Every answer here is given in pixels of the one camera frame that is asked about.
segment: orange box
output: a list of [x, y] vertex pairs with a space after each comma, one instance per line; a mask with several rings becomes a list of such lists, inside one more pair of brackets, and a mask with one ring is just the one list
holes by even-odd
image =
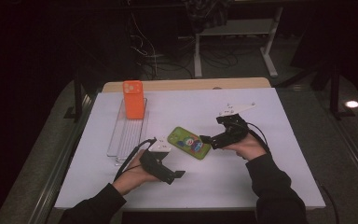
[[140, 80], [123, 82], [127, 119], [143, 119], [145, 115], [144, 88]]

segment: black cable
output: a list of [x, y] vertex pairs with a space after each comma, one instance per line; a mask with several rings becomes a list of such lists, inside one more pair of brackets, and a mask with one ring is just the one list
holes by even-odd
[[210, 52], [216, 59], [224, 59], [224, 58], [227, 58], [228, 56], [233, 55], [230, 52], [222, 52], [222, 50], [214, 49], [214, 47], [209, 46], [209, 45], [204, 45], [203, 49]]
[[137, 147], [135, 147], [132, 152], [130, 153], [130, 155], [127, 157], [127, 159], [123, 162], [123, 164], [120, 166], [120, 168], [117, 171], [117, 174], [115, 176], [115, 180], [116, 181], [122, 174], [123, 174], [123, 170], [127, 167], [127, 165], [130, 163], [130, 161], [132, 160], [132, 158], [135, 156], [135, 154], [139, 151], [139, 148], [141, 148], [141, 146], [143, 146], [146, 143], [150, 143], [149, 147], [152, 146], [155, 142], [157, 141], [156, 138], [154, 139], [147, 139], [144, 140], [141, 144], [139, 144]]
[[264, 135], [264, 133], [261, 132], [261, 130], [260, 130], [257, 126], [255, 126], [253, 123], [248, 123], [248, 122], [246, 122], [246, 124], [248, 124], [248, 125], [250, 124], [250, 125], [254, 126], [255, 128], [257, 128], [257, 130], [261, 133], [261, 135], [263, 135], [264, 142], [266, 143], [266, 146], [268, 147], [268, 146], [269, 146], [269, 143], [267, 142], [267, 138], [266, 138], [266, 136]]
[[191, 74], [190, 70], [188, 70], [186, 67], [180, 65], [180, 64], [175, 64], [175, 63], [160, 63], [160, 64], [167, 64], [167, 65], [172, 65], [172, 66], [177, 66], [179, 68], [177, 69], [165, 69], [165, 68], [162, 68], [162, 67], [157, 67], [161, 70], [164, 70], [164, 71], [177, 71], [177, 70], [180, 70], [180, 69], [184, 69], [188, 72], [188, 74], [190, 75], [190, 78], [193, 79], [193, 75]]
[[[222, 62], [219, 62], [219, 61], [217, 61], [217, 60], [212, 59], [211, 57], [208, 57], [208, 56], [205, 55], [204, 53], [200, 53], [200, 56], [202, 57], [201, 59], [203, 59], [208, 65], [210, 65], [210, 66], [212, 66], [212, 67], [216, 67], [216, 68], [229, 68], [229, 67], [235, 65], [235, 63], [231, 63], [228, 58], [224, 58], [225, 61], [227, 61], [227, 62], [226, 62], [226, 63], [222, 63]], [[220, 65], [222, 65], [222, 66], [214, 65], [214, 64], [212, 64], [211, 62], [220, 64]]]
[[136, 168], [136, 167], [140, 167], [140, 166], [141, 166], [141, 165], [132, 166], [131, 168], [129, 168], [129, 169], [123, 171], [123, 173], [121, 173], [121, 174], [124, 174], [124, 173], [126, 173], [127, 171], [130, 171], [130, 170], [132, 170], [132, 169], [134, 169], [134, 168]]
[[149, 76], [150, 74], [148, 73], [148, 71], [146, 71], [144, 65], [143, 65], [142, 63], [138, 63], [138, 65], [140, 65], [140, 68], [141, 68], [141, 70], [142, 70], [142, 71], [141, 71], [142, 74], [145, 74], [148, 80], [152, 80], [153, 77], [150, 77], [150, 76]]
[[331, 204], [333, 205], [334, 215], [336, 217], [336, 224], [339, 224], [339, 214], [336, 202], [334, 202], [333, 197], [331, 196], [330, 192], [327, 190], [327, 188], [321, 184], [317, 179], [315, 179], [316, 183], [318, 183], [319, 187], [326, 193], [328, 199], [330, 200]]
[[[146, 71], [145, 66], [149, 66], [149, 67], [151, 68], [152, 72]], [[151, 64], [149, 64], [149, 63], [143, 63], [143, 64], [141, 65], [141, 68], [142, 68], [142, 70], [144, 71], [144, 73], [146, 74], [147, 79], [149, 79], [149, 80], [155, 80], [155, 79], [161, 80], [161, 77], [160, 77], [160, 76], [157, 76], [156, 73], [154, 72], [154, 70], [155, 70], [155, 66], [154, 66], [154, 65], [151, 65]]]
[[[225, 67], [218, 67], [218, 66], [214, 66], [214, 67], [218, 67], [218, 68], [229, 68], [230, 66], [234, 66], [236, 64], [238, 64], [239, 60], [237, 55], [241, 55], [241, 54], [235, 54], [235, 51], [237, 51], [241, 45], [244, 43], [244, 38], [241, 40], [240, 44], [236, 45], [233, 49], [229, 50], [228, 52], [225, 52], [224, 54], [219, 54], [216, 52], [213, 52], [211, 49], [216, 48], [216, 46], [213, 46], [213, 48], [208, 49], [208, 47], [211, 47], [209, 45], [204, 45], [203, 47], [208, 50], [208, 52], [210, 52], [216, 59], [226, 59], [227, 63], [221, 63], [218, 61], [215, 61], [213, 59], [211, 59], [210, 57], [208, 57], [207, 55], [201, 53], [200, 55], [203, 57], [204, 61], [209, 64], [210, 66], [214, 66], [213, 64], [211, 64], [209, 61], [212, 61], [214, 63], [220, 63], [222, 65], [224, 65]], [[220, 46], [223, 48], [228, 48], [228, 46], [224, 45], [224, 42], [221, 40], [220, 41]], [[231, 62], [230, 59], [228, 58], [229, 56], [234, 58], [234, 62]]]
[[245, 38], [247, 38], [247, 37], [246, 37], [246, 36], [243, 37], [243, 38], [241, 39], [240, 44], [236, 45], [233, 50], [231, 50], [231, 51], [228, 52], [227, 55], [233, 55], [233, 56], [246, 55], [246, 54], [253, 53], [253, 52], [255, 52], [255, 51], [259, 51], [259, 47], [256, 47], [256, 48], [255, 48], [255, 47], [253, 46], [254, 49], [248, 49], [248, 50], [247, 50], [246, 52], [244, 52], [244, 53], [235, 53], [236, 51], [238, 51], [238, 50], [240, 49], [240, 47], [242, 47], [243, 43], [245, 43]]

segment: black sleeve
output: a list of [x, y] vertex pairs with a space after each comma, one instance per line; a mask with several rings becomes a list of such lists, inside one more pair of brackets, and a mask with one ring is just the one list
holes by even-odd
[[259, 197], [258, 223], [308, 223], [304, 202], [290, 188], [290, 177], [277, 167], [270, 154], [253, 159], [246, 166], [252, 178], [252, 189]]
[[111, 184], [108, 184], [95, 197], [65, 210], [60, 223], [109, 223], [115, 212], [125, 202], [126, 200], [121, 194]]

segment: person's left hand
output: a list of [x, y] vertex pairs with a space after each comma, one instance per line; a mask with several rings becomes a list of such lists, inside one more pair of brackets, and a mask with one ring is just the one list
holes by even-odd
[[139, 152], [127, 166], [127, 169], [115, 182], [112, 183], [113, 187], [115, 187], [115, 189], [117, 189], [121, 195], [128, 194], [131, 190], [136, 189], [145, 182], [158, 181], [155, 176], [146, 172], [144, 168], [142, 168], [139, 159], [141, 158], [142, 154], [144, 154], [144, 152], [144, 149], [139, 150]]

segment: light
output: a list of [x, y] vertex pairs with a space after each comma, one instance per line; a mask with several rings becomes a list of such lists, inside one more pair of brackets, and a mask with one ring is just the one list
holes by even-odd
[[356, 108], [356, 107], [358, 107], [358, 102], [357, 101], [348, 101], [345, 103], [345, 106], [348, 108]]

